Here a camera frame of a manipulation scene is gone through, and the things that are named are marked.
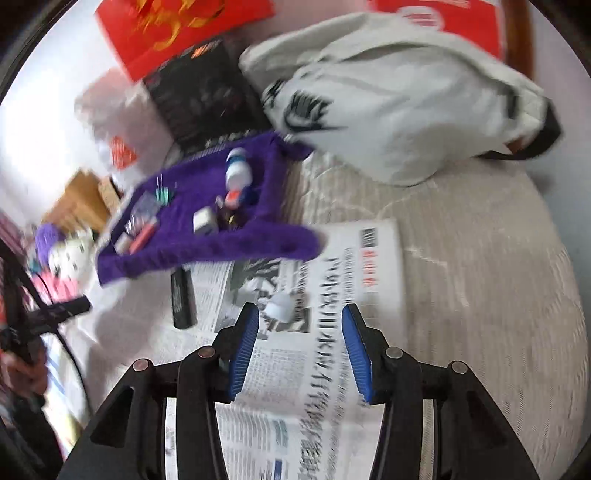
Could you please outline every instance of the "newspaper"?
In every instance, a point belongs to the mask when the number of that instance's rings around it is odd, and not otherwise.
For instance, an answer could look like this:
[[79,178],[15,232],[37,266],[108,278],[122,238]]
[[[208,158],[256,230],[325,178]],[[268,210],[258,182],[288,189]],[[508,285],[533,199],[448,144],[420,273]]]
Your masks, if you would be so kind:
[[[252,260],[197,264],[192,269],[196,314],[205,337],[233,325],[247,301],[260,324],[243,390],[216,405],[230,480],[367,478],[383,407],[357,392],[340,329],[346,303],[390,345],[406,347],[404,277],[396,224],[349,222],[318,227],[323,252],[309,262]],[[291,318],[269,304],[288,293]],[[167,405],[166,470],[177,479],[176,401]]]

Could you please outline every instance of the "white cube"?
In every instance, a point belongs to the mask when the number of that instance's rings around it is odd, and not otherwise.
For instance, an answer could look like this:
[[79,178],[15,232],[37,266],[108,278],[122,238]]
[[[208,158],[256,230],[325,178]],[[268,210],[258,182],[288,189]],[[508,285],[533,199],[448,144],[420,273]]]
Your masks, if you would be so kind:
[[217,217],[211,207],[204,207],[193,214],[193,233],[195,235],[217,233]]

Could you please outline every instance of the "bag strap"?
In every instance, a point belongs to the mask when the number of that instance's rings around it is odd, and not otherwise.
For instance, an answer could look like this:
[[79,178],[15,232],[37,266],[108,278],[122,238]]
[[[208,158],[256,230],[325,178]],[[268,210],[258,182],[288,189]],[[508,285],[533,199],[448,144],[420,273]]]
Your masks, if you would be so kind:
[[478,155],[478,158],[486,160],[529,160],[549,150],[560,138],[560,135],[562,135],[562,129],[556,118],[554,106],[550,100],[547,100],[544,125],[529,145],[513,154],[504,154],[491,150]]

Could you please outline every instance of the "screw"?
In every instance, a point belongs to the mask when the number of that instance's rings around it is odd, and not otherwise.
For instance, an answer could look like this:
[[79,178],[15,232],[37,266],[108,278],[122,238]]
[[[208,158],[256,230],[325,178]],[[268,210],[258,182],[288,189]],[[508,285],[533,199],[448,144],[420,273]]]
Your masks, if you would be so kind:
[[136,372],[143,372],[150,366],[150,362],[148,362],[145,358],[140,358],[134,362],[134,370]]
[[402,358],[403,354],[403,351],[397,346],[389,346],[388,348],[386,348],[386,356],[388,358]]
[[457,374],[465,374],[468,372],[468,366],[464,362],[453,362],[452,370]]
[[211,358],[216,354],[216,349],[210,345],[202,346],[198,351],[197,354],[201,358]]

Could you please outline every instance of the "white plush toy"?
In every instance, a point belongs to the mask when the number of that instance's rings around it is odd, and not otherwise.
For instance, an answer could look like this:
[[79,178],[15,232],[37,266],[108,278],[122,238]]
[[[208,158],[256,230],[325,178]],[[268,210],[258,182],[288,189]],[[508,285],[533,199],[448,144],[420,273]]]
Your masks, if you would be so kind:
[[58,242],[49,252],[51,273],[61,280],[80,280],[90,263],[92,233],[82,232],[77,238]]

